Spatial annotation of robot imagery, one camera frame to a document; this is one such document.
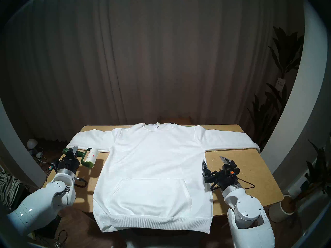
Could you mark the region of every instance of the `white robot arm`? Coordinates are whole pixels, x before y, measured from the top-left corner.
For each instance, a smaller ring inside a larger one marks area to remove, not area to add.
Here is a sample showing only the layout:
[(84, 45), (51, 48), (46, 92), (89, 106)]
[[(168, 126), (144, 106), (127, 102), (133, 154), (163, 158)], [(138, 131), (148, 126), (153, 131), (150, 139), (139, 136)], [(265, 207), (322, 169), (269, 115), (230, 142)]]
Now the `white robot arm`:
[(236, 177), (240, 169), (227, 158), (222, 170), (210, 172), (203, 161), (203, 176), (206, 183), (214, 183), (211, 190), (220, 188), (224, 201), (231, 208), (227, 211), (232, 240), (235, 248), (274, 248), (275, 237), (270, 221), (260, 201), (247, 195)]
[(56, 180), (26, 197), (18, 208), (8, 215), (9, 220), (20, 235), (27, 235), (33, 230), (48, 225), (64, 207), (73, 205), (76, 198), (74, 183)]
[(73, 205), (76, 199), (75, 179), (78, 179), (75, 174), (80, 164), (77, 156), (82, 156), (84, 165), (94, 165), (98, 156), (98, 150), (94, 149), (94, 159), (89, 155), (89, 161), (84, 162), (86, 152), (78, 151), (77, 147), (66, 148), (64, 153), (66, 156), (54, 167), (57, 172), (54, 179), (45, 188), (27, 196), (15, 211), (7, 215), (20, 235), (27, 235), (48, 225), (61, 209)]

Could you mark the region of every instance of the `flower pot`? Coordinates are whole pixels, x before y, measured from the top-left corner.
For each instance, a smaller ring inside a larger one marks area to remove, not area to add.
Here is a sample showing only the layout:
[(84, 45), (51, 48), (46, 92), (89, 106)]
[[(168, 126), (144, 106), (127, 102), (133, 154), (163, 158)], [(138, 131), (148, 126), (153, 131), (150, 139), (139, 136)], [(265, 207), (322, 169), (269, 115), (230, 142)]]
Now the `flower pot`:
[(283, 207), (286, 206), (287, 207), (286, 210), (289, 211), (288, 206), (287, 206), (289, 201), (291, 201), (291, 196), (290, 195), (284, 195), (284, 200), (282, 202), (275, 203), (275, 204), (273, 204), (269, 207), (269, 217), (273, 222), (276, 222), (276, 223), (282, 222), (288, 216), (290, 216), (294, 213), (295, 210), (293, 210), (292, 212), (286, 212), (283, 209)]

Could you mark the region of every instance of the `price tag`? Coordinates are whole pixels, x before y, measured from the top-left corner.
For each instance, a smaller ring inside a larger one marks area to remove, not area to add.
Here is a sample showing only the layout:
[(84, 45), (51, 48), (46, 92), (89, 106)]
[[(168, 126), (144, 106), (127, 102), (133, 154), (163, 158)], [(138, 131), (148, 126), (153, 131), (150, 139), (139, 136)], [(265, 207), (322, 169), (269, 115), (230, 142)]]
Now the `price tag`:
[(282, 92), (282, 90), (284, 88), (284, 84), (285, 84), (285, 79), (278, 78), (276, 86), (275, 86), (276, 90)]

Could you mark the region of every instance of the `brown curtain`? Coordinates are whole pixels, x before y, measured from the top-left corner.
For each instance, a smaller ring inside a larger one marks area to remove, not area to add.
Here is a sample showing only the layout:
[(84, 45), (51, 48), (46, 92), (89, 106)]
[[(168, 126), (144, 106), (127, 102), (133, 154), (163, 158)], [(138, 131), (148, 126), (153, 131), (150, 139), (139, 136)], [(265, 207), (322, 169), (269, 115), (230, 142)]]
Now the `brown curtain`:
[(268, 45), (286, 1), (31, 0), (2, 33), (1, 71), (37, 137), (161, 116), (245, 130), (277, 80)]

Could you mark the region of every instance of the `white hoodie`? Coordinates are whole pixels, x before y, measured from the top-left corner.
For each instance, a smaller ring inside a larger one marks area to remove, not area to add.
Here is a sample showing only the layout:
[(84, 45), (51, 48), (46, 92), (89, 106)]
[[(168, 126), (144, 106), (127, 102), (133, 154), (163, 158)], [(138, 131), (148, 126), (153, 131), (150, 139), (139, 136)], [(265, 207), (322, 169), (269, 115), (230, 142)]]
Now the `white hoodie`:
[(80, 132), (67, 147), (74, 146), (109, 152), (93, 195), (102, 232), (145, 227), (209, 233), (213, 196), (202, 176), (205, 151), (259, 151), (245, 133), (171, 123)]

